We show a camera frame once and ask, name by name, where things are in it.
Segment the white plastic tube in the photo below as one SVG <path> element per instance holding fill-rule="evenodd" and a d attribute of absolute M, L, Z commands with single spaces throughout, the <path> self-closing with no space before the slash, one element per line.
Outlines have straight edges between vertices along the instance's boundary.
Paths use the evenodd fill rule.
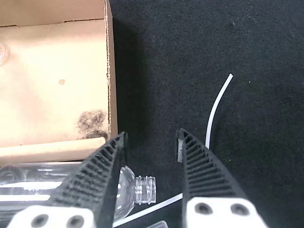
<path fill-rule="evenodd" d="M 210 135 L 211 135 L 211 128 L 212 128 L 212 122 L 213 122 L 213 118 L 214 118 L 214 114 L 215 114 L 215 111 L 218 107 L 218 104 L 219 104 L 219 101 L 220 99 L 222 98 L 225 90 L 227 89 L 231 79 L 233 78 L 233 75 L 232 74 L 229 74 L 226 82 L 224 83 L 223 87 L 221 88 L 218 96 L 217 96 L 217 99 L 215 100 L 214 104 L 213 104 L 213 107 L 211 109 L 211 113 L 210 113 L 210 116 L 209 116 L 209 121 L 208 121 L 208 125 L 207 125 L 207 133 L 206 133 L 206 142 L 205 142 L 205 146 L 209 149 L 209 146 L 210 146 Z M 130 222 L 134 219 L 137 219 L 137 218 L 140 218 L 141 216 L 144 216 L 144 215 L 147 215 L 149 213 L 152 213 L 158 209 L 161 209 L 163 207 L 166 207 L 176 201 L 179 201 L 182 199 L 182 193 L 176 195 L 176 196 L 173 196 L 172 198 L 170 199 L 167 199 L 161 203 L 158 203 L 152 207 L 149 207 L 145 210 L 142 210 L 140 212 L 137 212 L 135 214 L 132 214 L 122 220 L 119 220 L 119 221 L 116 221 L 115 223 L 113 223 L 113 227 L 117 227 L 117 226 L 120 226 L 124 223 L 127 223 L 127 222 Z"/>
<path fill-rule="evenodd" d="M 130 216 L 128 216 L 128 217 L 126 217 L 126 218 L 124 218 L 122 220 L 118 220 L 118 221 L 116 221 L 116 222 L 113 223 L 113 227 L 120 226 L 120 225 L 122 225 L 124 223 L 127 223 L 127 222 L 130 222 L 130 221 L 132 221 L 134 219 L 138 219 L 141 216 L 150 214 L 150 213 L 152 213 L 152 212 L 154 212 L 154 211 L 156 211 L 158 209 L 161 209 L 163 207 L 168 206 L 169 204 L 172 204 L 172 203 L 174 203 L 176 201 L 179 201 L 180 199 L 182 199 L 182 193 L 180 193 L 180 194 L 178 194 L 176 196 L 173 196 L 172 198 L 167 199 L 167 200 L 165 200 L 165 201 L 163 201 L 161 203 L 158 203 L 158 204 L 156 204 L 156 205 L 154 205 L 152 207 L 149 207 L 149 208 L 147 208 L 145 210 L 141 210 L 140 212 L 132 214 L 132 215 L 130 215 Z"/>
<path fill-rule="evenodd" d="M 209 149 L 209 146 L 210 146 L 210 137 L 211 137 L 211 128 L 212 128 L 212 122 L 213 122 L 213 118 L 214 118 L 214 114 L 215 114 L 215 111 L 218 107 L 218 104 L 219 104 L 219 101 L 220 99 L 222 98 L 225 90 L 227 89 L 231 79 L 233 78 L 233 75 L 232 74 L 229 74 L 226 82 L 224 83 L 223 87 L 221 88 L 217 98 L 215 99 L 215 102 L 213 104 L 213 107 L 211 109 L 211 113 L 210 113 L 210 116 L 209 116 L 209 120 L 208 120 L 208 125 L 207 125 L 207 132 L 206 132 L 206 141 L 205 141 L 205 146 Z"/>

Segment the dust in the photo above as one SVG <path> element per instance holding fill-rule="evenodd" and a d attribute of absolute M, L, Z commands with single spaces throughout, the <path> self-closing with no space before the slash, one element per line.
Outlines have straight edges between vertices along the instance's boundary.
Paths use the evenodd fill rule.
<path fill-rule="evenodd" d="M 104 137 L 107 133 L 102 130 L 105 114 L 102 110 L 83 112 L 78 119 L 78 128 L 85 139 Z"/>

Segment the cardboard box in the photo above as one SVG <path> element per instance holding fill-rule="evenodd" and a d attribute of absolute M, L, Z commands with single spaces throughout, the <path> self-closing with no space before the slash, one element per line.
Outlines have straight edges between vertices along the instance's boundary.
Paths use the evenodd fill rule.
<path fill-rule="evenodd" d="M 117 135 L 108 0 L 0 5 L 0 164 L 87 157 Z"/>

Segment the cardboard edge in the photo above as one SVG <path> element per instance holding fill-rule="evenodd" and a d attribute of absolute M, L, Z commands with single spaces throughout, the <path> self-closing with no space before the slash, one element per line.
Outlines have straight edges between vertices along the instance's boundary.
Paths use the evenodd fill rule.
<path fill-rule="evenodd" d="M 1 147 L 0 165 L 18 162 L 57 162 L 86 158 L 105 143 L 105 138 Z"/>
<path fill-rule="evenodd" d="M 115 79 L 115 56 L 114 56 L 114 35 L 113 18 L 109 0 L 104 0 L 104 21 L 107 45 L 107 80 L 108 80 L 108 100 L 109 100 L 109 138 L 118 134 L 117 105 L 116 105 L 116 79 Z"/>

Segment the screw hole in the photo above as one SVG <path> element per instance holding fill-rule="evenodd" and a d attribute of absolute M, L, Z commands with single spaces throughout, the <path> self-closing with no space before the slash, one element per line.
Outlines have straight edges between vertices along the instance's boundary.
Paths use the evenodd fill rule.
<path fill-rule="evenodd" d="M 249 210 L 242 204 L 233 204 L 231 205 L 231 212 L 236 215 L 246 216 L 249 215 Z"/>
<path fill-rule="evenodd" d="M 32 220 L 31 226 L 34 228 L 43 227 L 48 221 L 48 215 L 42 214 L 34 217 Z"/>
<path fill-rule="evenodd" d="M 213 213 L 211 207 L 206 203 L 198 203 L 195 205 L 195 211 L 203 215 L 209 215 Z"/>
<path fill-rule="evenodd" d="M 66 227 L 67 228 L 81 228 L 84 224 L 85 220 L 84 217 L 80 215 L 74 215 L 73 217 L 70 217 L 70 219 L 67 221 Z"/>

